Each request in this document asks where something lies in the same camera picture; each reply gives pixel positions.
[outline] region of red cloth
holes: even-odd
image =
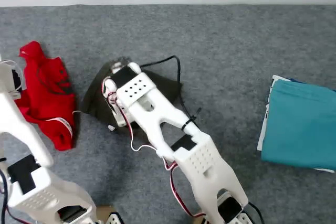
[[[20,57],[27,62],[27,89],[22,91],[21,99],[15,100],[17,106],[28,122],[38,124],[57,150],[71,149],[75,94],[61,59],[47,59],[36,41],[21,47]]]

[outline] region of folded teal towel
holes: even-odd
[[[270,94],[261,159],[336,170],[336,92],[277,81]]]

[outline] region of gray carpet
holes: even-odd
[[[0,8],[3,58],[23,67],[18,50],[31,40],[40,41],[50,57],[61,56],[78,100],[109,59],[146,63],[178,55],[186,106],[191,112],[203,108],[199,126],[212,136],[266,223],[335,222],[335,175],[264,163],[256,145],[272,74],[336,88],[336,6]],[[176,77],[173,61],[151,69]],[[56,174],[84,187],[97,205],[113,204],[126,223],[192,222],[152,150],[134,153],[128,135],[111,133],[88,115],[80,119],[74,150],[58,152],[41,134]],[[181,134],[166,125],[164,135],[173,143]],[[2,138],[10,162],[27,155],[21,143]],[[196,211],[179,171],[176,183]]]

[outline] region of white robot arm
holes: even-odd
[[[236,217],[248,204],[248,199],[234,171],[222,159],[211,137],[174,107],[139,65],[129,63],[110,78],[105,78],[103,87],[113,110],[120,109],[122,114],[128,114],[131,120],[137,122],[159,157],[178,164],[191,183],[195,199],[207,221],[211,224],[239,221]],[[173,146],[168,146],[160,128],[163,122],[180,128],[185,136]],[[120,121],[120,126],[124,125],[125,122]],[[222,195],[217,199],[222,189],[232,197],[224,198]],[[225,220],[225,211],[230,209],[221,209],[223,214],[218,211],[218,206],[227,199],[232,204],[239,204],[239,209],[236,208],[237,212],[229,214],[230,218]]]
[[[48,149],[35,129],[26,122],[0,80],[0,134],[3,132],[25,143],[33,154],[7,167],[1,145],[0,170],[7,177],[8,184],[5,190],[8,202],[5,204],[27,213],[40,223],[103,223],[97,219],[96,206],[84,189],[62,180],[47,169],[53,164]],[[119,224],[117,219],[117,216],[111,216],[107,223]]]

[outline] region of white stripe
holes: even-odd
[[[49,120],[46,120],[45,122],[47,121],[58,121],[58,122],[61,122],[69,131],[70,135],[71,135],[71,138],[72,138],[72,128],[71,128],[71,125],[70,123],[68,123],[67,120],[65,120],[64,118],[52,118],[52,119],[49,119]]]

